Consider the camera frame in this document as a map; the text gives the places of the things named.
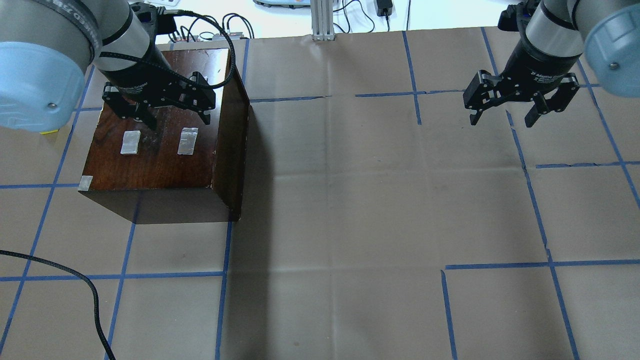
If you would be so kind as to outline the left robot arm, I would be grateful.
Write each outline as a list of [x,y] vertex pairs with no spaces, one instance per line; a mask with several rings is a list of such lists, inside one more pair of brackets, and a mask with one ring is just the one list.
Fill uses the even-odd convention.
[[0,123],[52,132],[69,120],[89,66],[103,73],[105,104],[120,118],[156,129],[150,109],[177,107],[209,125],[214,87],[184,77],[155,41],[176,30],[179,10],[126,0],[3,0]]

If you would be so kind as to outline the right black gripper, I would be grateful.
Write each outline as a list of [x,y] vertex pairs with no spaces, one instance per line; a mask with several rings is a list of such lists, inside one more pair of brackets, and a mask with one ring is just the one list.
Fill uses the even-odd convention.
[[526,128],[532,128],[548,112],[562,112],[578,93],[580,84],[572,72],[552,83],[517,80],[479,70],[462,93],[462,102],[470,110],[470,125],[476,126],[483,111],[507,102],[535,102],[525,116]]

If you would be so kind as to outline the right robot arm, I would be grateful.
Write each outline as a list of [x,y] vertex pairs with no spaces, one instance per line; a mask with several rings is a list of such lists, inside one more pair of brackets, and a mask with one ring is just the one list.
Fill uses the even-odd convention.
[[498,75],[479,70],[462,94],[477,125],[482,113],[507,102],[533,103],[526,127],[563,112],[579,90],[571,68],[585,56],[610,94],[639,96],[640,5],[637,0],[524,0],[500,14],[499,30],[516,44]]

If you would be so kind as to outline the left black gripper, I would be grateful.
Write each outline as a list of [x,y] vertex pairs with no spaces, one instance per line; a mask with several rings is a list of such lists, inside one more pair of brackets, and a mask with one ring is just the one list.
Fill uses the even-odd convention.
[[213,89],[202,88],[209,84],[199,71],[194,71],[188,84],[176,78],[161,80],[159,85],[146,86],[137,94],[125,95],[110,82],[103,87],[102,99],[121,119],[131,118],[144,123],[152,131],[157,130],[157,119],[150,109],[177,107],[198,114],[205,125],[211,124],[211,112],[217,107],[217,95]]

